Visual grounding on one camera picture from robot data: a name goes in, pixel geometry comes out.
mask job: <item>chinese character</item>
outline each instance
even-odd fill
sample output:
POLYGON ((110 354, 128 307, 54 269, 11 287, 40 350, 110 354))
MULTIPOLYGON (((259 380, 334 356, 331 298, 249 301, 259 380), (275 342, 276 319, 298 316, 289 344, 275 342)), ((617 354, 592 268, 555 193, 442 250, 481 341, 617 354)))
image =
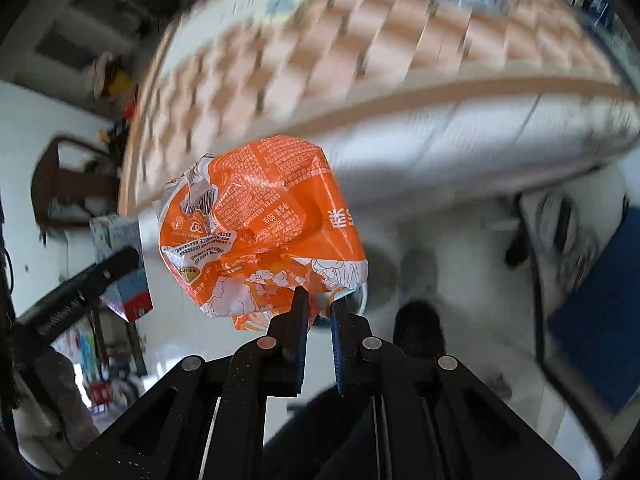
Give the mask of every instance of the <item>chinese character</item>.
POLYGON ((347 227, 347 216, 344 214, 344 208, 327 212, 329 213, 329 220, 333 228, 342 229, 347 227))

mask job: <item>metal screw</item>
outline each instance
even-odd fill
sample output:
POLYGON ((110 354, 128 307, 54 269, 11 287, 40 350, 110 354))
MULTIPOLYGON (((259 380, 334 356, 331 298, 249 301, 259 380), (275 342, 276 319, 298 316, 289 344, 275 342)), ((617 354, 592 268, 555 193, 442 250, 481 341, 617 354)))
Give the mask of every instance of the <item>metal screw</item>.
POLYGON ((182 360, 182 369, 186 372, 193 372, 200 368, 200 358, 195 355, 190 355, 182 360))
POLYGON ((443 370, 455 370, 458 368, 458 361, 456 361, 455 357, 451 357, 450 355, 443 355, 440 359, 438 359, 438 365, 443 370))
POLYGON ((382 341, 377 337, 366 337, 362 340, 362 346, 367 350, 378 350, 382 346, 382 341))
POLYGON ((276 339, 269 335, 258 339, 258 348, 262 348, 263 350, 271 350, 272 348, 275 348, 277 344, 278 342, 276 341, 276 339))

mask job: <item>black shoe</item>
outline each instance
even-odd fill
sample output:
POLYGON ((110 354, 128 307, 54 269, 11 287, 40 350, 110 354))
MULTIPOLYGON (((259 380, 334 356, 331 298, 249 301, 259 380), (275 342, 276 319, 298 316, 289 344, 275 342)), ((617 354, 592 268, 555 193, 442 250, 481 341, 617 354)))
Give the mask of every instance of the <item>black shoe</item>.
POLYGON ((446 353, 440 317, 427 301, 410 301, 398 311, 394 345, 420 359, 437 359, 446 353))

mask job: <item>snack wrapper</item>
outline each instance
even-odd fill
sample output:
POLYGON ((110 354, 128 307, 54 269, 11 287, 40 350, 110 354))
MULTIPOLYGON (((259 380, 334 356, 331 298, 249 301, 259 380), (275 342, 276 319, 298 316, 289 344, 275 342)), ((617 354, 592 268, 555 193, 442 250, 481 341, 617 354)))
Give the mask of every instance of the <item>snack wrapper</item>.
POLYGON ((159 247, 182 288, 210 316, 265 330, 296 286, 310 320, 359 287, 367 261, 322 149, 271 137, 203 156, 164 190, 159 247))

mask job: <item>orange plastic bag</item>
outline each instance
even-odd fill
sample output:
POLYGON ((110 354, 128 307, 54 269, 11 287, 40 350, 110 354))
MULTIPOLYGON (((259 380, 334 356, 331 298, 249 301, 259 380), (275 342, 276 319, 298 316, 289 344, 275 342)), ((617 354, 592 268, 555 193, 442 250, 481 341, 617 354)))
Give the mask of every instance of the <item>orange plastic bag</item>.
POLYGON ((271 137, 203 156, 165 188, 160 253, 210 316, 264 330, 293 289, 313 294, 310 322, 360 286, 367 261, 324 153, 271 137))

